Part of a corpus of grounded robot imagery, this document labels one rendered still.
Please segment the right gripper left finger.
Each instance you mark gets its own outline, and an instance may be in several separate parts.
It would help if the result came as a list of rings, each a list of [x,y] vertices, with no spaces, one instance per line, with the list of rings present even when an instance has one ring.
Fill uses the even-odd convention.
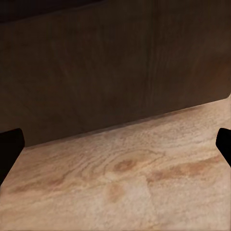
[[[0,186],[25,147],[21,128],[0,133]]]

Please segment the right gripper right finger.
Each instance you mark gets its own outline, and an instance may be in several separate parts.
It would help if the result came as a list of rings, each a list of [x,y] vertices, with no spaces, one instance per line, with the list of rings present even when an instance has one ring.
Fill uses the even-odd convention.
[[[218,131],[216,146],[222,153],[226,161],[231,167],[231,130],[220,128]]]

